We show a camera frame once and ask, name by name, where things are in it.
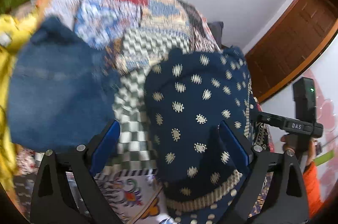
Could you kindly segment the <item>orange sleeve right forearm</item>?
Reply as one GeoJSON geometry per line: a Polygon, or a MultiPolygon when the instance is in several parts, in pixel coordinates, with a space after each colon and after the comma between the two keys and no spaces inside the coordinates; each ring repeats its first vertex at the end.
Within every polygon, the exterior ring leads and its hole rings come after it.
{"type": "Polygon", "coordinates": [[[317,167],[314,162],[305,167],[303,180],[308,198],[309,216],[313,218],[323,205],[320,198],[320,184],[317,179],[317,167]]]}

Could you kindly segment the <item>person right hand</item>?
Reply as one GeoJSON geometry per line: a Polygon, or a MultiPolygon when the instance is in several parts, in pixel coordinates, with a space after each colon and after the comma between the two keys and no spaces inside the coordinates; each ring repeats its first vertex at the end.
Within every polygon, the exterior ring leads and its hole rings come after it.
{"type": "MultiPolygon", "coordinates": [[[[293,152],[296,152],[296,144],[294,140],[292,139],[292,137],[294,137],[294,135],[291,135],[291,134],[284,135],[283,137],[281,137],[280,141],[283,142],[282,149],[284,151],[291,150],[293,152]]],[[[316,143],[317,143],[317,140],[313,138],[311,138],[309,141],[309,146],[307,150],[307,161],[305,164],[306,167],[309,166],[316,157],[316,143]]]]}

